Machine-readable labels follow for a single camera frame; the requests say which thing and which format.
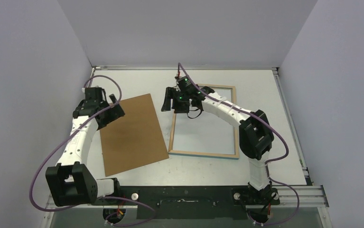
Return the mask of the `brown cardboard backing board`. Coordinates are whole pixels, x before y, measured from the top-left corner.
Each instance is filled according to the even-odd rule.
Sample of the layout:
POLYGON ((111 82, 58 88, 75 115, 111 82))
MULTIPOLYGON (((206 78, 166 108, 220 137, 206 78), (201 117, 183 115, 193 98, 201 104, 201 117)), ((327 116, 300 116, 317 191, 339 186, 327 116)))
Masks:
POLYGON ((120 106, 125 116, 100 130, 105 175, 168 159, 151 94, 122 100, 120 106))

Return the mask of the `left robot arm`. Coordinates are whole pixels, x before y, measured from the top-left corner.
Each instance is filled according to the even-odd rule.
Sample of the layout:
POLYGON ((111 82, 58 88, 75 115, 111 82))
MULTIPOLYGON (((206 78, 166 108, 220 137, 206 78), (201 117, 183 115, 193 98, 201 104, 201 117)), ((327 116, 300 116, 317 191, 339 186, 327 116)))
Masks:
POLYGON ((122 191, 117 178, 96 179, 85 162, 93 136, 109 123, 125 115, 123 109, 110 95, 106 99, 101 87, 84 89, 84 99, 73 111, 72 130, 64 151, 55 166, 48 167, 45 177, 56 206, 93 204, 98 198, 114 205, 121 201, 122 191))

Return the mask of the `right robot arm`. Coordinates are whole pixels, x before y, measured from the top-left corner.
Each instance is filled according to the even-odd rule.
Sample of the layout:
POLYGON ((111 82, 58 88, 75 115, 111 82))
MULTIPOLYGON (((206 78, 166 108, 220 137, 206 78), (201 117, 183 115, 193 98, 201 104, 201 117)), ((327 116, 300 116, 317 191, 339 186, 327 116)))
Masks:
POLYGON ((262 110, 256 112, 237 106, 208 86, 199 86, 188 77, 176 76, 176 85, 165 89, 161 111, 175 114, 197 111, 217 116, 238 130, 239 147, 249 159, 249 198, 255 204, 270 205, 279 195, 269 179, 267 160, 274 141, 268 118, 262 110))

